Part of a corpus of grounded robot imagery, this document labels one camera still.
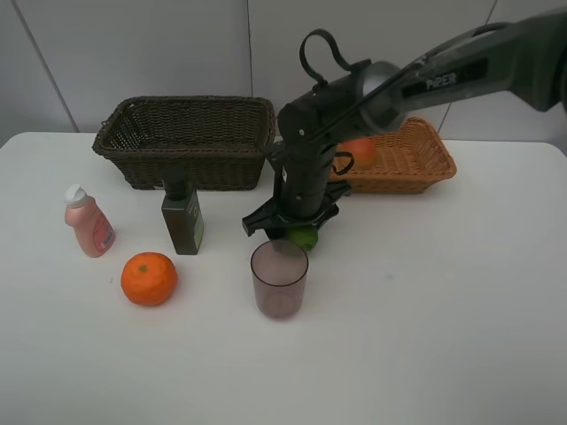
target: plastic cup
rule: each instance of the plastic cup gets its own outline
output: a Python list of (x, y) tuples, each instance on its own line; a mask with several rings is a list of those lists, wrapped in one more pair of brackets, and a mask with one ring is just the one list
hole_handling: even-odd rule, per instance
[(254, 251), (250, 265), (261, 312), (283, 319), (299, 310), (309, 268), (305, 251), (290, 241), (268, 241)]

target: dark brown wicker basket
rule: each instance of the dark brown wicker basket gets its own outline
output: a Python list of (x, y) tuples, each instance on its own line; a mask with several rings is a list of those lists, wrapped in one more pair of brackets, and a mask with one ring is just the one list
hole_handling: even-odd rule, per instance
[(93, 150), (134, 189), (161, 187), (183, 166), (197, 189), (254, 189), (274, 140), (274, 107), (257, 97), (133, 97), (103, 123)]

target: green fruit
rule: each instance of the green fruit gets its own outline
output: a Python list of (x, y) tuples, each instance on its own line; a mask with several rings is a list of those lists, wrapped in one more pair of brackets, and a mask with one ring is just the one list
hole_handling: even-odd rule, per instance
[(311, 251), (319, 241), (319, 234), (315, 226), (302, 226), (300, 228), (287, 228), (285, 237), (299, 245), (305, 251)]

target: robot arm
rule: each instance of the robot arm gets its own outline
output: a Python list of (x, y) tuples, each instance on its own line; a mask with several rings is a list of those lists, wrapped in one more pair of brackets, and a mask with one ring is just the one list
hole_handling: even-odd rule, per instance
[[(311, 35), (322, 36), (349, 72), (328, 83), (305, 57)], [(318, 228), (338, 213), (346, 182), (327, 183), (337, 145), (396, 130), (405, 113), (508, 90), (537, 111), (563, 100), (567, 108), (567, 9), (516, 24), (489, 24), (455, 37), (403, 69), (387, 62), (348, 64), (324, 30), (308, 35), (299, 51), (317, 84), (278, 115), (283, 141), (268, 146), (276, 170), (274, 196), (243, 219), (248, 235), (270, 238), (288, 227)]]

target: bottle label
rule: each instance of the bottle label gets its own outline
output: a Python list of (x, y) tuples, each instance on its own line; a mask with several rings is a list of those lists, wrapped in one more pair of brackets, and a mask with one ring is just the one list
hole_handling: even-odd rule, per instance
[(92, 237), (98, 252), (103, 252), (110, 242), (113, 241), (114, 231), (104, 214), (98, 217)]
[(197, 192), (194, 192), (193, 197), (191, 198), (190, 205), (189, 205), (189, 213), (191, 214), (191, 218), (195, 221), (195, 225), (193, 227), (193, 238), (195, 240), (195, 248), (201, 245), (201, 240), (203, 239), (203, 216), (201, 215), (201, 208), (198, 204), (197, 199)]

